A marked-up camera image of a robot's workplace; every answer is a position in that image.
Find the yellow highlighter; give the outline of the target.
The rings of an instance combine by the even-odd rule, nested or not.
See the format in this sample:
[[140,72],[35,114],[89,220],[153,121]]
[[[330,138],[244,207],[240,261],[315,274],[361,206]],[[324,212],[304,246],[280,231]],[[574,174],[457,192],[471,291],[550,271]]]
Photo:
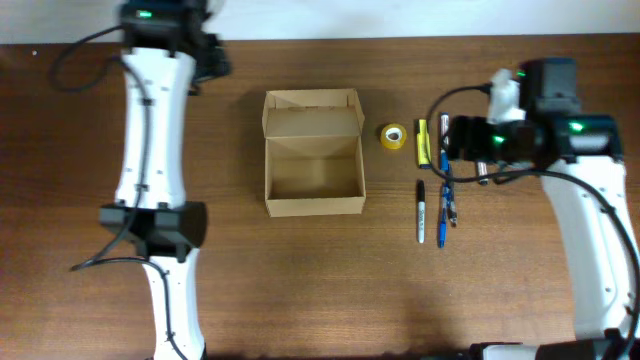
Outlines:
[[416,126],[417,126],[416,144],[417,144],[418,166],[421,169],[430,169],[431,168],[430,143],[429,143],[429,134],[427,131],[427,121],[425,119],[418,119],[416,122]]

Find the black sharpie marker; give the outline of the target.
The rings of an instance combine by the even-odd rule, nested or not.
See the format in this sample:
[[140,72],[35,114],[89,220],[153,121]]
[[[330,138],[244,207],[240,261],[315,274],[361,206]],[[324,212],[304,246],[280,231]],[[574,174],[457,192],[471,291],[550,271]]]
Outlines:
[[417,182],[417,240],[420,244],[425,242],[425,213],[426,199],[424,181]]

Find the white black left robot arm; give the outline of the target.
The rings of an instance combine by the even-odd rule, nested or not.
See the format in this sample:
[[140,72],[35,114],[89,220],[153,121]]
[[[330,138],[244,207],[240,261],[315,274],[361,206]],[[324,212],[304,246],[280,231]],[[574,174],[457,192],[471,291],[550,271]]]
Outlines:
[[185,109],[202,82],[229,74],[220,41],[204,30],[206,1],[127,1],[119,10],[126,81],[122,171],[100,222],[129,242],[128,262],[144,269],[151,292],[155,359],[204,359],[196,265],[208,214],[183,181]]

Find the black whiteboard marker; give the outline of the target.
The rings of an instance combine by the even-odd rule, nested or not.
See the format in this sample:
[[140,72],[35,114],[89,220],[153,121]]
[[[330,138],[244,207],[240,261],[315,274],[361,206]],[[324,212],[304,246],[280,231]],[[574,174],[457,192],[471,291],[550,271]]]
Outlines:
[[485,178],[485,175],[488,174],[487,165],[484,162],[477,162],[476,172],[477,172],[477,175],[480,177],[480,180],[478,181],[478,183],[482,186],[487,186],[489,184],[489,180]]

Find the yellow tape roll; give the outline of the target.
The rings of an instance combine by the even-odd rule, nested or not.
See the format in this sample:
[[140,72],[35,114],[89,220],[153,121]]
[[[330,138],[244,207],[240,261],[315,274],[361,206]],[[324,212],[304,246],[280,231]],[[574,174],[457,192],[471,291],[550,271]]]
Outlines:
[[405,127],[397,123],[386,125],[380,132],[380,142],[382,146],[390,150],[401,149],[406,139],[407,132]]

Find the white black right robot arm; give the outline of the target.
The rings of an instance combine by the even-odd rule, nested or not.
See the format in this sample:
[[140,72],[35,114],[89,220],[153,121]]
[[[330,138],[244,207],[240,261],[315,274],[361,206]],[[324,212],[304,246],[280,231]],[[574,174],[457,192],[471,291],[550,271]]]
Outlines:
[[494,178],[535,176],[554,210],[572,284],[575,338],[546,345],[485,343],[472,359],[636,359],[639,249],[625,193],[618,126],[585,114],[569,58],[501,69],[481,86],[484,117],[457,116],[443,142],[451,160],[496,164]]

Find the blue whiteboard marker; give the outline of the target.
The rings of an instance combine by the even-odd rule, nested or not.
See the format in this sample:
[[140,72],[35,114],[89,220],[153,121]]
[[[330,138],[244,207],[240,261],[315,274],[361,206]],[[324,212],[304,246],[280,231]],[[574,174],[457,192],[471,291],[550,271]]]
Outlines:
[[440,118],[440,170],[443,173],[449,171],[449,160],[446,152],[446,146],[448,144],[447,131],[449,128],[449,114],[443,112],[439,115]]

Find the brown cardboard box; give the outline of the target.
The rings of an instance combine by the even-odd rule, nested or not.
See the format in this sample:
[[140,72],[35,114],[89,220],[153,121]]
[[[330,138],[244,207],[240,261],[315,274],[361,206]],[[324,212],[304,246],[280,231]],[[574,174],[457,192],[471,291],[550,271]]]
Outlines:
[[364,121],[354,89],[266,93],[264,197],[270,217],[363,211]]

